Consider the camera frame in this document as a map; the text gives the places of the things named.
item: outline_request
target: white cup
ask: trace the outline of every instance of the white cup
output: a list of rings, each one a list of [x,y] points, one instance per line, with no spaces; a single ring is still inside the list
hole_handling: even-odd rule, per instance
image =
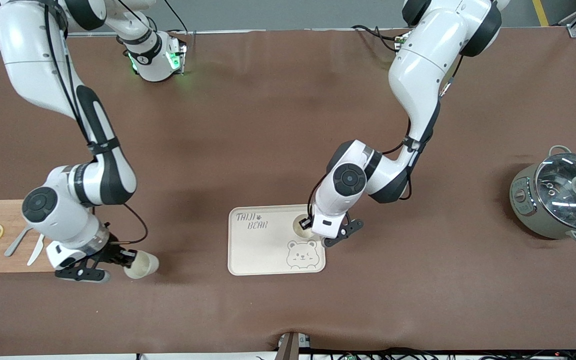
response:
[[[123,272],[131,279],[141,279],[144,276],[151,275],[160,268],[160,260],[157,256],[146,251],[137,251],[130,268],[124,267]]]

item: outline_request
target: brown table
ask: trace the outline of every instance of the brown table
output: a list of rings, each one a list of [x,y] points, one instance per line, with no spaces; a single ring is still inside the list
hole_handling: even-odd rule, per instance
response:
[[[233,276],[235,207],[304,203],[337,146],[386,150],[407,117],[393,59],[350,31],[188,38],[185,76],[148,83],[113,38],[69,44],[139,180],[131,205],[151,229],[136,246],[160,271],[103,285],[0,274],[0,355],[265,351],[288,331],[313,346],[576,349],[576,243],[529,233],[510,181],[548,148],[576,151],[576,39],[563,28],[503,29],[466,58],[446,95],[407,202],[368,196],[365,221],[307,275]],[[74,121],[10,86],[0,59],[0,199],[89,159]],[[121,239],[142,230],[102,207]]]

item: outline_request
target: wooden cutting board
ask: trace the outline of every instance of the wooden cutting board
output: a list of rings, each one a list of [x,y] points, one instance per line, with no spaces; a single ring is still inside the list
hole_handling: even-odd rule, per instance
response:
[[[12,256],[4,256],[9,245],[26,227],[26,221],[21,215],[22,202],[23,200],[0,200],[0,225],[4,228],[4,234],[0,238],[0,272],[54,272],[55,269],[46,256],[46,246],[51,243],[47,237],[43,239],[43,250],[39,257],[32,265],[26,265],[39,239],[39,232],[36,230],[28,231]]]

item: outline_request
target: butter knife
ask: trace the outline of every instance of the butter knife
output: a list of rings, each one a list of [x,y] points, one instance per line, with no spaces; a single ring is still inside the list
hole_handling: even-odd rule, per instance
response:
[[[4,256],[6,256],[6,257],[12,256],[13,253],[15,252],[15,250],[17,250],[19,243],[21,243],[21,240],[25,237],[25,235],[26,235],[26,233],[28,233],[28,231],[32,230],[32,228],[33,228],[32,226],[26,225],[25,228],[19,234],[19,236],[16,237],[16,239],[14,239],[12,244],[10,244],[10,246],[6,249]]]
[[[32,251],[32,255],[30,255],[30,259],[28,259],[28,264],[26,266],[32,265],[35,260],[39,257],[39,254],[42,253],[44,250],[44,234],[39,235],[39,239],[37,239],[37,244],[34,246],[34,250]]]

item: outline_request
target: bear drawing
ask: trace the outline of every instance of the bear drawing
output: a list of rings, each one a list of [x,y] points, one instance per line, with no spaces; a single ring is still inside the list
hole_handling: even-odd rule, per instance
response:
[[[313,269],[320,263],[317,253],[317,243],[310,240],[305,243],[290,241],[288,243],[288,258],[286,259],[290,269]]]

